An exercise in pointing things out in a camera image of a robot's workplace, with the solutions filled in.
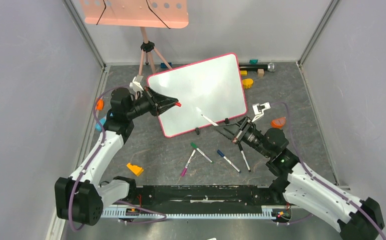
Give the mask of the red whiteboard marker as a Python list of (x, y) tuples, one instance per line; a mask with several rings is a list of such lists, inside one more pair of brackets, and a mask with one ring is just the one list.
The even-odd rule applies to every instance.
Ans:
[(218, 124), (216, 122), (214, 122), (213, 120), (211, 120), (210, 118), (208, 118), (207, 116), (201, 114), (201, 116), (207, 120), (210, 124), (212, 124), (213, 126), (218, 126)]

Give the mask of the pink framed whiteboard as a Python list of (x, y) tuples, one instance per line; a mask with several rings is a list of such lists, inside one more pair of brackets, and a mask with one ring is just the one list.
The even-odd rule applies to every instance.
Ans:
[(209, 126), (206, 117), (222, 122), (248, 111), (234, 53), (153, 74), (147, 78), (147, 86), (162, 95), (177, 98), (181, 104), (158, 117), (167, 138)]

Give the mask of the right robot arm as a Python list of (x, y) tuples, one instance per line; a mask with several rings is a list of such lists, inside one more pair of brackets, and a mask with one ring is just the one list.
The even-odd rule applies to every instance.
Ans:
[(283, 130), (257, 130), (249, 117), (214, 129), (234, 144), (248, 145), (268, 159), (266, 166), (276, 176), (270, 199), (276, 204), (296, 205), (333, 227), (343, 240), (385, 239), (385, 223), (379, 203), (360, 199), (324, 179), (287, 146)]

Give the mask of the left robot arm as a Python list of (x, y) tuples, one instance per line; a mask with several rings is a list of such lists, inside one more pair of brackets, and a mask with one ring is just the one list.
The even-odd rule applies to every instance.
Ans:
[(121, 202), (131, 205), (138, 197), (136, 181), (116, 176), (101, 186), (100, 180), (115, 154), (122, 149), (134, 129), (133, 120), (144, 114), (159, 116), (172, 107), (180, 107), (179, 100), (155, 92), (145, 86), (133, 94), (126, 87), (110, 90), (110, 109), (105, 123), (97, 122), (100, 136), (86, 159), (69, 177), (57, 179), (55, 201), (57, 217), (67, 220), (72, 231), (85, 225), (94, 226), (105, 208)]

